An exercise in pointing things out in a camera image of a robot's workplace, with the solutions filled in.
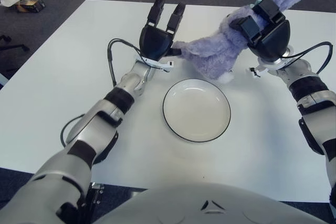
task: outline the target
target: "stuffed animal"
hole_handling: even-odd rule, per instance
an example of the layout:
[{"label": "stuffed animal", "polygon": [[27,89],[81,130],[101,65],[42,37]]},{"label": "stuffed animal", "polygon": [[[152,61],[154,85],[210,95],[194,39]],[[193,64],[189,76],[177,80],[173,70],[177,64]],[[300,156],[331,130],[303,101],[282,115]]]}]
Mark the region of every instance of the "stuffed animal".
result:
[{"label": "stuffed animal", "polygon": [[[273,0],[282,12],[300,0]],[[191,42],[177,41],[173,48],[180,48],[178,57],[190,61],[206,78],[226,83],[233,78],[232,67],[243,49],[247,48],[247,40],[242,34],[229,27],[229,24],[242,17],[251,16],[262,30],[268,23],[254,13],[252,7],[246,5],[223,19],[219,30],[212,36]]]}]

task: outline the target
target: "wire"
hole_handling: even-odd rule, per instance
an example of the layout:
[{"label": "wire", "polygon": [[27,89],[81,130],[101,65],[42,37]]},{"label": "wire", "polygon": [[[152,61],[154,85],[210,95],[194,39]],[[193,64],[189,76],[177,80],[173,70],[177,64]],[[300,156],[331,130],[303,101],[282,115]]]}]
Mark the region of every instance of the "wire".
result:
[{"label": "wire", "polygon": [[157,68],[157,67],[153,67],[151,65],[149,65],[146,60],[143,58],[142,54],[141,54],[141,50],[139,48],[137,48],[135,45],[129,43],[128,41],[124,40],[124,39],[119,39],[119,38],[114,38],[112,40],[110,40],[108,46],[107,46],[107,59],[109,62],[109,68],[110,68],[110,73],[111,73],[111,78],[112,78],[112,84],[113,86],[117,85],[117,82],[115,80],[115,75],[114,75],[114,70],[113,70],[113,64],[112,64],[112,46],[114,43],[123,43],[126,46],[129,46],[131,48],[133,48],[138,55],[140,56],[141,60],[143,61],[144,64],[146,64],[148,67],[150,68],[155,68],[155,69],[161,69],[161,68]]},{"label": "wire", "polygon": [[79,118],[82,118],[85,114],[79,115],[76,118],[71,119],[69,122],[66,123],[66,125],[63,126],[62,130],[61,130],[61,134],[60,134],[60,139],[61,139],[61,144],[63,145],[63,147],[67,146],[65,141],[64,141],[64,131],[67,128],[67,126],[72,123],[74,120],[77,120]]},{"label": "wire", "polygon": [[282,57],[282,59],[290,59],[290,58],[295,58],[297,57],[294,61],[292,61],[290,64],[284,66],[284,68],[292,65],[294,62],[296,62],[298,59],[302,58],[304,55],[306,55],[307,53],[309,53],[310,51],[318,48],[318,47],[321,47],[321,46],[329,46],[329,52],[328,52],[328,55],[324,61],[324,63],[322,64],[322,66],[320,67],[320,69],[316,72],[317,74],[319,74],[320,72],[322,72],[322,70],[328,65],[329,61],[331,60],[331,56],[332,56],[332,49],[333,49],[333,45],[332,43],[330,43],[329,41],[324,41],[324,42],[321,42],[321,43],[318,43],[316,44],[315,46],[312,46],[311,48],[308,48],[307,50],[305,51],[302,51],[296,55],[292,55],[292,56],[287,56],[287,57]]}]

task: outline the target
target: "white plate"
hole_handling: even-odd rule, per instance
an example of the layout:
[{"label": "white plate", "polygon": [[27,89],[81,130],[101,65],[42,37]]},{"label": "white plate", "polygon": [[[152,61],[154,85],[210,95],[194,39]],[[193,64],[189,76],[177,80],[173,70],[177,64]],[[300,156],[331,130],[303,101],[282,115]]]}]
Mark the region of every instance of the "white plate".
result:
[{"label": "white plate", "polygon": [[231,111],[218,87],[207,81],[188,79],[168,90],[163,115],[178,136],[192,142],[207,142],[224,133]]}]

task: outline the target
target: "robot forearm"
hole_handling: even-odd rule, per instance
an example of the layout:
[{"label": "robot forearm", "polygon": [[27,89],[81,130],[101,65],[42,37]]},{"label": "robot forearm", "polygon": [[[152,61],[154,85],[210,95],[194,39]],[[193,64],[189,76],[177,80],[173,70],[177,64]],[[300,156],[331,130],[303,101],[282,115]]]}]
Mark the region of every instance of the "robot forearm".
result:
[{"label": "robot forearm", "polygon": [[50,158],[0,211],[3,223],[67,223],[85,204],[91,168],[115,144],[117,126],[153,70],[137,61],[119,85],[72,128],[67,146]]},{"label": "robot forearm", "polygon": [[328,90],[320,77],[311,71],[305,60],[270,71],[279,76],[297,101],[302,114],[299,125],[313,151],[325,155],[332,193],[331,203],[336,206],[336,94]]}]

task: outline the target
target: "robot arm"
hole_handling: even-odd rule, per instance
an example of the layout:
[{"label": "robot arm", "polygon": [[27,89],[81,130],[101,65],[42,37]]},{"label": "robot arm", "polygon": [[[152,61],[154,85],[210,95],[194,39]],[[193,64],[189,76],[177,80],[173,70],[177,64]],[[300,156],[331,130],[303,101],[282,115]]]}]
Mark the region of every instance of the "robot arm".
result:
[{"label": "robot arm", "polygon": [[148,15],[140,37],[142,56],[132,70],[71,129],[66,147],[50,158],[0,211],[1,223],[78,223],[93,164],[104,160],[113,148],[117,127],[155,70],[168,72],[172,67],[172,62],[158,61],[172,53],[170,47],[184,4],[178,4],[163,31],[156,25],[164,1],[156,0]]},{"label": "robot arm", "polygon": [[299,59],[270,73],[284,81],[296,100],[302,115],[299,125],[308,145],[326,156],[330,203],[336,206],[336,94],[311,71],[306,60]]},{"label": "robot arm", "polygon": [[[279,7],[272,0],[262,0],[253,7],[253,11],[268,22],[265,29],[260,31],[250,16],[234,20],[230,27],[242,33],[248,41],[247,46],[258,56],[259,66],[250,68],[254,76],[260,77],[265,72],[278,76],[292,93],[302,114],[299,125],[309,146],[326,156],[332,187],[330,202],[336,206],[336,94],[327,88],[317,73],[311,71],[306,60],[289,56],[289,21]],[[325,67],[332,54],[329,42],[322,42],[313,48],[321,45],[329,45],[330,50],[318,72]]]}]

